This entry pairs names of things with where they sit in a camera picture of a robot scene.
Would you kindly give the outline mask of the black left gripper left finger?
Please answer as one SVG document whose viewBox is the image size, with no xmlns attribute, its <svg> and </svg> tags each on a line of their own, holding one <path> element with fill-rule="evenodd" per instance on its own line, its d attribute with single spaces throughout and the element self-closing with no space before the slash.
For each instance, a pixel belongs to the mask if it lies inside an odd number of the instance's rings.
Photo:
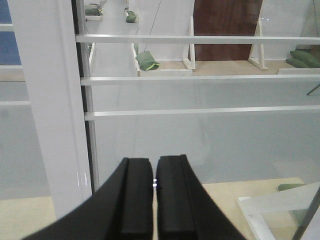
<svg viewBox="0 0 320 240">
<path fill-rule="evenodd" d="M 90 198 L 26 239 L 151 240 L 153 192 L 149 159 L 125 157 Z"/>
</svg>

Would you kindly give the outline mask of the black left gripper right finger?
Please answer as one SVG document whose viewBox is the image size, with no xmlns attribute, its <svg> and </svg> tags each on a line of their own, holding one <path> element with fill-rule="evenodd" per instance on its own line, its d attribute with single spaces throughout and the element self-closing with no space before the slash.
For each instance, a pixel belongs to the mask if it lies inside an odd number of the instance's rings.
<svg viewBox="0 0 320 240">
<path fill-rule="evenodd" d="M 212 200 L 187 156 L 161 156 L 156 169 L 160 240 L 243 240 Z"/>
</svg>

